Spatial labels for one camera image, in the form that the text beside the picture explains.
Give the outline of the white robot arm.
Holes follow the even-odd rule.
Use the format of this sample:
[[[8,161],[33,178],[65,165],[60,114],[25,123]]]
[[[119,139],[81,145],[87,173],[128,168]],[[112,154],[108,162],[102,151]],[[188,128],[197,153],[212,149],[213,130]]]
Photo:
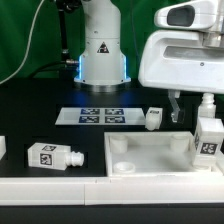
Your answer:
[[[126,57],[120,50],[121,14],[111,0],[81,0],[85,50],[74,78],[95,91],[127,83]],[[167,89],[175,102],[181,91],[224,94],[224,0],[188,0],[154,16],[159,28],[145,44],[138,80],[144,87]]]

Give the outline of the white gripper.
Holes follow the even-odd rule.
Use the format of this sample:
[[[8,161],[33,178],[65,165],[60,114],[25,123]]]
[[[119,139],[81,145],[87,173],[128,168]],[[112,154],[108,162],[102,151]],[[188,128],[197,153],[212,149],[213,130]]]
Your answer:
[[[224,0],[188,0],[158,10],[159,28],[144,47],[138,79],[171,89],[173,123],[184,121],[180,91],[224,94]]]

